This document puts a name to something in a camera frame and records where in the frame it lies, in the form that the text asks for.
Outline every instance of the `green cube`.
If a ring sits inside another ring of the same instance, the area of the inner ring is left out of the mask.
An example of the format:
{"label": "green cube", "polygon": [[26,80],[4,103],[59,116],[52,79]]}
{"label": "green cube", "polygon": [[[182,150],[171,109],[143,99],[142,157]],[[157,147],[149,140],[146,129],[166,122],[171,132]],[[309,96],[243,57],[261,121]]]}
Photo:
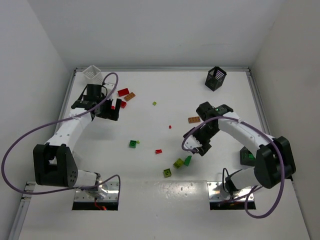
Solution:
{"label": "green cube", "polygon": [[137,141],[130,140],[129,147],[135,149],[137,145]]}
{"label": "green cube", "polygon": [[170,168],[163,170],[163,175],[164,175],[165,178],[171,177]]}
{"label": "green cube", "polygon": [[176,169],[178,169],[178,168],[180,168],[184,163],[185,163],[185,162],[184,162],[181,158],[179,158],[177,161],[175,161],[175,163],[173,164],[173,166],[174,166]]}
{"label": "green cube", "polygon": [[191,161],[192,156],[188,156],[185,160],[184,160],[184,165],[189,166],[190,161]]}

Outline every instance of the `small red block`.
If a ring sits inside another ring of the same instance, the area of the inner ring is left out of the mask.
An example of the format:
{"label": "small red block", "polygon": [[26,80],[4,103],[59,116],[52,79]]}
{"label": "small red block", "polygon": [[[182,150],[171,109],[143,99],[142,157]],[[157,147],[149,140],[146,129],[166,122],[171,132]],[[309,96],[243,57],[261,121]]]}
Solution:
{"label": "small red block", "polygon": [[127,103],[125,101],[121,101],[121,107],[124,109],[126,107]]}
{"label": "small red block", "polygon": [[128,95],[130,92],[129,92],[129,89],[128,88],[125,88],[125,89],[122,89],[122,90],[119,90],[118,91],[118,94],[119,94],[119,97],[122,97],[124,95]]}

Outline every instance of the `orange brick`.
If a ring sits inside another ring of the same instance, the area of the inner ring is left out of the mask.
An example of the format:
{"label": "orange brick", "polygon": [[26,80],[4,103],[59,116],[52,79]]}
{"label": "orange brick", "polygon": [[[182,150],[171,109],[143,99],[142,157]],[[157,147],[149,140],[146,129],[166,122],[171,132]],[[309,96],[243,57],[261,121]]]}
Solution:
{"label": "orange brick", "polygon": [[188,117],[188,122],[190,124],[193,124],[193,123],[200,123],[200,117],[199,116],[194,116],[194,117]]}
{"label": "orange brick", "polygon": [[128,102],[130,99],[133,99],[135,96],[136,95],[133,92],[131,92],[129,95],[124,97],[124,100]]}

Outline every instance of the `white wall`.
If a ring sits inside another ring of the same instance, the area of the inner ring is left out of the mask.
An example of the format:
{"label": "white wall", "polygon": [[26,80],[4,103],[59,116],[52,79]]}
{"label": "white wall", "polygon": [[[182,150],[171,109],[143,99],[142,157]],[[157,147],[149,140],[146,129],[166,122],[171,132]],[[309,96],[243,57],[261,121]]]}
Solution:
{"label": "white wall", "polygon": [[284,0],[28,0],[64,62],[250,66]]}
{"label": "white wall", "polygon": [[293,179],[313,240],[320,239],[319,13],[319,0],[288,0],[253,67],[272,133],[291,143]]}
{"label": "white wall", "polygon": [[[0,154],[22,134],[58,119],[70,72],[27,0],[0,7]],[[23,188],[34,180],[33,148],[53,133],[48,127],[18,144],[5,165],[9,180]],[[0,239],[7,239],[21,195],[0,180]]]}

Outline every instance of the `white table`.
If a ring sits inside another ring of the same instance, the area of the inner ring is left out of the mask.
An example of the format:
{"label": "white table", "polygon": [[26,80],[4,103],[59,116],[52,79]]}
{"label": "white table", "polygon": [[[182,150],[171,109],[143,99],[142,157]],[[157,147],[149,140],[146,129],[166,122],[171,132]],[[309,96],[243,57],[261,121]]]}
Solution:
{"label": "white table", "polygon": [[[118,211],[72,211],[74,191],[33,196],[20,234],[21,240],[306,240],[306,226],[290,180],[282,200],[265,219],[253,219],[244,210],[211,210],[207,181],[221,181],[226,167],[241,169],[242,145],[224,132],[211,140],[212,148],[192,157],[189,167],[174,169],[183,134],[196,123],[199,104],[227,104],[246,122],[261,128],[246,72],[229,71],[223,86],[212,92],[204,81],[206,71],[121,71],[118,90],[129,88],[136,97],[120,109],[118,121],[95,118],[79,138],[79,169],[121,177]],[[106,82],[114,82],[111,76]],[[77,72],[67,98],[67,111],[86,86]],[[129,148],[130,140],[139,140]],[[156,149],[162,154],[155,155]],[[164,178],[170,168],[172,177]],[[53,189],[37,186],[35,191]],[[267,211],[279,186],[255,196],[256,214]]]}

